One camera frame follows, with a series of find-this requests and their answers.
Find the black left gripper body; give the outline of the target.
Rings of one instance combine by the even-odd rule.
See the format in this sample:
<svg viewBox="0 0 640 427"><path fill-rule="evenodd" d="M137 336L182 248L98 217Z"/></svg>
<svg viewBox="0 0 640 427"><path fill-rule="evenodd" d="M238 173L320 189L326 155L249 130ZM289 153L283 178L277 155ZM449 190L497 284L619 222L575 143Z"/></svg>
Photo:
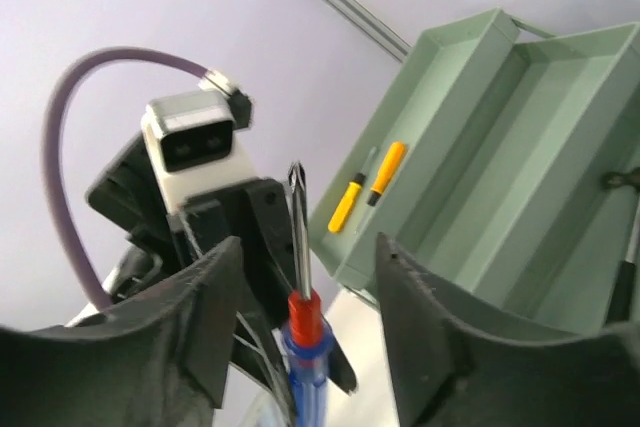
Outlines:
<svg viewBox="0 0 640 427"><path fill-rule="evenodd" d="M176 333L169 360L213 408L237 367L268 389L287 419L299 411L273 330L288 322L294 247L284 188L257 178L207 189L185 209L163 206L141 139L133 140L89 189L91 208L128 235L131 247L110 287L132 303L165 287L187 297L161 315Z"/></svg>

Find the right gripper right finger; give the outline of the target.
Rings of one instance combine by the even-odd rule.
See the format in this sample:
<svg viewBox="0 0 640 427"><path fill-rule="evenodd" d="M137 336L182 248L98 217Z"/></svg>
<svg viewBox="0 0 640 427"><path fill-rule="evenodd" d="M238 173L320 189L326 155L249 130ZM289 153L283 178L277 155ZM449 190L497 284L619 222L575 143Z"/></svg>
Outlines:
<svg viewBox="0 0 640 427"><path fill-rule="evenodd" d="M376 240L377 299L403 426L635 426L639 328L570 334L493 306Z"/></svg>

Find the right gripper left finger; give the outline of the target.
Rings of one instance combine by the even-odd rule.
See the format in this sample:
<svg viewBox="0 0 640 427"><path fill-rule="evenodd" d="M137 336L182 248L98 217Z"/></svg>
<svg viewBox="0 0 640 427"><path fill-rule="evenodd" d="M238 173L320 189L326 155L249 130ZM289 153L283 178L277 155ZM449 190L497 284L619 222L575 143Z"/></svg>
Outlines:
<svg viewBox="0 0 640 427"><path fill-rule="evenodd" d="M210 426L224 397L242 253L229 237L174 277L74 327L1 331L4 426Z"/></svg>

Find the yellow handled screwdriver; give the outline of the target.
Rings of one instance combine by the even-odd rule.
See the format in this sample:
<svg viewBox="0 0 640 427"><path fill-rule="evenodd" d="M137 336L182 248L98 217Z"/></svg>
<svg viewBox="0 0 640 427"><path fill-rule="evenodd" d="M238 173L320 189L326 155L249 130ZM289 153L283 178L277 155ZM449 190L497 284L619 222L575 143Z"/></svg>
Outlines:
<svg viewBox="0 0 640 427"><path fill-rule="evenodd" d="M395 172L399 168L407 149L407 145L399 141L395 141L390 145L385 157L380 163L376 177L371 185L370 193L366 201L367 209L362 214L357 226L354 228L355 232L362 227L368 216L368 212L376 206L382 197L382 194L385 192Z"/></svg>
<svg viewBox="0 0 640 427"><path fill-rule="evenodd" d="M372 147L369 151L363 165L354 174L348 186L339 201L331 219L328 222L327 230L332 234L340 233L346 224L355 202L363 188L367 174L371 169L371 164L378 152L377 147Z"/></svg>

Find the blue handled screwdriver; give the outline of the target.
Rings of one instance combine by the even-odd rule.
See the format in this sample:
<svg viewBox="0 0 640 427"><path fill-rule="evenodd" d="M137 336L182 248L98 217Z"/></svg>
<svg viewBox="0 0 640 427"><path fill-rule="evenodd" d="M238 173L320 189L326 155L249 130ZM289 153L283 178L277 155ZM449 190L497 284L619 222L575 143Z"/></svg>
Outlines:
<svg viewBox="0 0 640 427"><path fill-rule="evenodd" d="M334 336L312 286L306 178L298 161L289 169L288 185L296 285L288 298L289 318L282 335L297 409L296 424L322 427L326 424L329 353Z"/></svg>

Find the green translucent tool box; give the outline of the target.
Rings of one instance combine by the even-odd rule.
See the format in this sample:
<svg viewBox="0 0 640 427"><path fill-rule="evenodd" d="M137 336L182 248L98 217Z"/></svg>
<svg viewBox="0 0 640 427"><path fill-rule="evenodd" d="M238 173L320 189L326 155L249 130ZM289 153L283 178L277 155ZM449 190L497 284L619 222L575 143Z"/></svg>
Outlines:
<svg viewBox="0 0 640 427"><path fill-rule="evenodd" d="M538 33L500 9L424 31L309 222L334 279L374 291L378 233L477 297L575 333L600 328L635 207L639 26ZM355 232L390 145L406 154ZM328 222L372 147L342 231Z"/></svg>

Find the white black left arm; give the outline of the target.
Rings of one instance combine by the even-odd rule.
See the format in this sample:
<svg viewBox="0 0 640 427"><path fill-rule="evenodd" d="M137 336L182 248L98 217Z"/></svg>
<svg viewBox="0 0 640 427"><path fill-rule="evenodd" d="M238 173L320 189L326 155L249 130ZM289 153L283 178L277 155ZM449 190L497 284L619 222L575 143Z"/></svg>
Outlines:
<svg viewBox="0 0 640 427"><path fill-rule="evenodd" d="M289 200L286 186L256 178L198 195L184 213L169 214L141 138L124 148L87 196L91 208L129 234L130 249L108 286L114 303L174 277L227 237L238 238L241 255L215 279L225 288L234 274L244 277L229 363L271 392L289 425L320 426L327 383L352 392L357 380L328 330L312 348L294 337Z"/></svg>

